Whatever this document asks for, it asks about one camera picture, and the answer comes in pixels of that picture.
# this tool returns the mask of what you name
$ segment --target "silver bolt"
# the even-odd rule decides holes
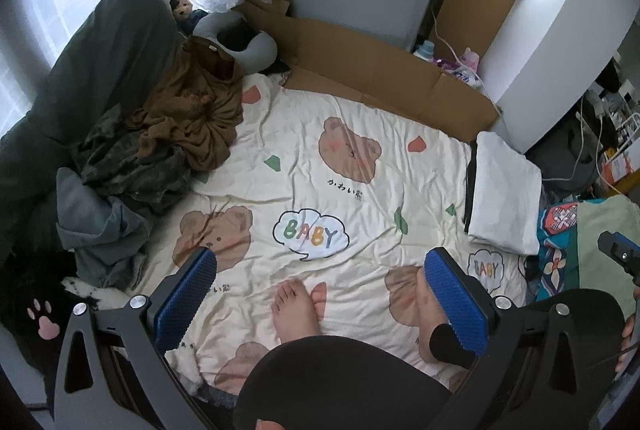
[[[497,296],[495,299],[495,306],[498,309],[509,309],[513,305],[513,302],[509,300],[506,296]]]
[[[79,316],[86,311],[86,304],[84,302],[80,302],[79,304],[74,305],[74,315]]]
[[[567,316],[569,314],[569,306],[567,304],[556,304],[556,313],[560,316]]]
[[[144,295],[135,295],[131,300],[129,300],[129,305],[133,309],[140,309],[144,304],[146,304],[146,296]]]

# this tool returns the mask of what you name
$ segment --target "black pants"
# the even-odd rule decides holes
[[[586,363],[620,349],[624,325],[613,297],[572,290],[531,304],[549,311],[569,306]],[[613,377],[615,360],[591,376]],[[341,336],[310,336],[271,350],[244,383],[234,411],[237,430],[256,420],[286,430],[424,430],[450,392],[399,358]]]

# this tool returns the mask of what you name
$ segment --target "folded white towel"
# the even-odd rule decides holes
[[[540,169],[495,133],[478,134],[476,161],[468,234],[513,253],[538,254]]]

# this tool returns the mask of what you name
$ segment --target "bed sheet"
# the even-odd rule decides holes
[[[492,295],[524,303],[520,258],[464,232],[470,147],[440,131],[363,104],[243,84],[244,120],[229,159],[196,175],[160,219],[142,281],[151,293],[197,245],[218,275],[180,347],[167,360],[191,394],[208,384],[237,394],[277,346],[276,285],[299,277],[324,334],[384,349],[448,386],[460,371],[427,364],[417,347],[415,273],[445,247]]]

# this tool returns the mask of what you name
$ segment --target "hand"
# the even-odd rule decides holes
[[[258,419],[255,423],[255,430],[284,430],[284,426],[274,423],[273,421]]]
[[[634,299],[638,299],[640,296],[640,287],[636,287],[634,289]],[[628,346],[631,345],[631,333],[634,331],[634,325],[636,324],[636,315],[633,314],[629,318],[626,319],[625,328],[622,330],[622,349],[625,350]],[[622,354],[618,358],[618,363],[616,364],[616,372],[620,372],[623,368],[623,364],[626,358],[626,354]]]

